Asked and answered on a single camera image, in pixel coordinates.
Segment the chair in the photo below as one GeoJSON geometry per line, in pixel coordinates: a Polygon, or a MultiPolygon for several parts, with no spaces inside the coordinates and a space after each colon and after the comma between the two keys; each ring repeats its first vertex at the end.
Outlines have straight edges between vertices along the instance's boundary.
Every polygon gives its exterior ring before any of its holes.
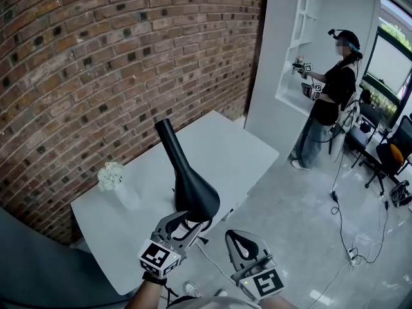
{"type": "Polygon", "coordinates": [[[366,146],[368,146],[373,135],[376,133],[380,121],[379,114],[367,103],[362,103],[360,105],[360,114],[362,115],[362,120],[373,128],[373,132],[372,135],[368,137],[368,135],[361,129],[363,127],[359,128],[353,126],[346,134],[346,139],[349,143],[354,144],[355,148],[359,151],[359,156],[356,158],[356,161],[353,163],[351,168],[356,165],[363,152],[365,152],[366,146]]]}
{"type": "Polygon", "coordinates": [[[382,141],[380,141],[379,145],[376,147],[376,152],[378,154],[380,164],[371,165],[368,162],[361,162],[359,164],[364,164],[374,171],[372,178],[367,184],[365,184],[365,188],[368,188],[373,179],[375,179],[375,177],[378,177],[380,187],[382,189],[380,195],[383,195],[385,192],[382,183],[382,174],[392,178],[401,168],[401,165],[393,157],[390,145],[395,145],[402,153],[405,161],[404,164],[408,161],[407,158],[412,153],[412,120],[408,116],[403,116],[398,129],[395,131],[391,138],[386,139],[386,143],[383,143],[385,139],[386,137],[384,136],[382,141]]]}

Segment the clear glass vase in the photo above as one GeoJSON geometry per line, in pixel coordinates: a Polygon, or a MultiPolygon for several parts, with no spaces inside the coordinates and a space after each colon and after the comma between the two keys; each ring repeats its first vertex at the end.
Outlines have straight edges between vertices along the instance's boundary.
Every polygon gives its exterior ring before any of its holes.
{"type": "Polygon", "coordinates": [[[123,206],[129,211],[133,211],[139,207],[140,198],[134,188],[128,186],[124,182],[120,182],[113,191],[123,206]]]}

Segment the window frame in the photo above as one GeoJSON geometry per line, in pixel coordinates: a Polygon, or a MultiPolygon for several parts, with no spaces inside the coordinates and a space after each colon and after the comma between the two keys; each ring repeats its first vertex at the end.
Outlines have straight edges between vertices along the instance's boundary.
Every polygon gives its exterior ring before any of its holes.
{"type": "MultiPolygon", "coordinates": [[[[393,0],[389,0],[391,3],[393,3],[394,5],[396,5],[398,8],[402,9],[405,13],[407,13],[411,18],[411,14],[408,13],[406,10],[404,10],[401,6],[399,6],[399,4],[397,4],[396,2],[394,2],[393,0]]],[[[394,38],[392,35],[390,35],[388,32],[386,32],[385,30],[383,30],[380,26],[378,26],[377,32],[376,32],[376,36],[375,36],[375,41],[373,43],[373,47],[372,47],[372,51],[368,60],[368,63],[366,65],[366,69],[364,72],[364,75],[362,77],[362,79],[367,82],[369,85],[373,86],[374,88],[376,88],[379,92],[381,92],[385,97],[387,97],[392,103],[394,103],[394,105],[396,105],[397,110],[395,112],[395,115],[393,116],[392,120],[389,123],[390,127],[393,127],[396,123],[396,121],[398,120],[399,116],[402,114],[402,111],[405,108],[405,105],[407,103],[407,101],[409,100],[409,97],[411,96],[411,92],[412,92],[412,77],[409,80],[409,83],[407,84],[406,87],[406,93],[404,95],[404,98],[402,100],[400,100],[395,94],[394,92],[392,92],[387,86],[383,85],[380,81],[378,81],[375,77],[368,75],[368,69],[369,69],[369,65],[370,62],[372,60],[373,57],[373,53],[375,52],[375,47],[376,47],[376,43],[378,40],[378,37],[383,38],[384,40],[388,41],[392,46],[394,46],[398,51],[400,51],[403,55],[405,55],[410,61],[412,61],[412,51],[408,50],[402,43],[400,43],[399,40],[397,40],[396,38],[394,38]]]]}

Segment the power strip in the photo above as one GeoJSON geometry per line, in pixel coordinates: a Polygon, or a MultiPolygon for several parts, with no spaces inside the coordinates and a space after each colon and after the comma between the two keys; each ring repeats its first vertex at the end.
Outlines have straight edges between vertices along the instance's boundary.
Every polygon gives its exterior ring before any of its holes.
{"type": "Polygon", "coordinates": [[[356,255],[353,253],[353,248],[348,249],[348,255],[350,258],[350,264],[355,266],[356,265],[356,255]]]}

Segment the gray jeans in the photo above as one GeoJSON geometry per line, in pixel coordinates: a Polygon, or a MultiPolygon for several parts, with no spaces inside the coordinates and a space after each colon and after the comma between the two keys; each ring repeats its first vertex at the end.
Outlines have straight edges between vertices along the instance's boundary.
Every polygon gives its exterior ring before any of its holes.
{"type": "Polygon", "coordinates": [[[308,120],[311,123],[308,132],[304,131],[296,143],[296,155],[304,168],[312,168],[317,156],[321,152],[322,144],[315,141],[326,141],[330,126],[321,125],[315,118],[308,120]]]}

